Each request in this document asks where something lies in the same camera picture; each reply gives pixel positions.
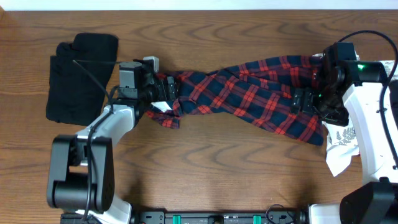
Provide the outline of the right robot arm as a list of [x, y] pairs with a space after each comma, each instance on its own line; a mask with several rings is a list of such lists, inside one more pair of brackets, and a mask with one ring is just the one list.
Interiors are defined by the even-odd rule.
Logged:
[[325, 87], [296, 90], [290, 110], [329, 124], [353, 124], [363, 185], [340, 203], [296, 212], [294, 223], [397, 223], [397, 127], [383, 64], [358, 60], [354, 45], [339, 41], [323, 51], [317, 78]]

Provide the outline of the red navy plaid shirt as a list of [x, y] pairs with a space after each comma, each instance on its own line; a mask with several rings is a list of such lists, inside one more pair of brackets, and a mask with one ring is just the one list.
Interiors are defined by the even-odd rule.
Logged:
[[320, 118], [290, 112], [296, 90], [319, 89], [315, 75], [321, 64], [320, 57], [288, 55], [210, 73], [160, 73], [159, 78], [178, 82], [178, 98], [167, 102], [168, 110], [151, 106], [146, 114], [163, 127], [177, 129], [186, 114], [229, 113], [266, 131], [321, 146]]

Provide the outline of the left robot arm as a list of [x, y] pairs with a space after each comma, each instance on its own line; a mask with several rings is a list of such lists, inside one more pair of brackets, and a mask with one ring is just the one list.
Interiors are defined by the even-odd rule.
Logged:
[[175, 99], [173, 78], [160, 80], [159, 59], [119, 62], [120, 84], [103, 113], [74, 135], [52, 143], [47, 203], [65, 210], [61, 223], [134, 223], [133, 207], [115, 194], [113, 148], [151, 103]]

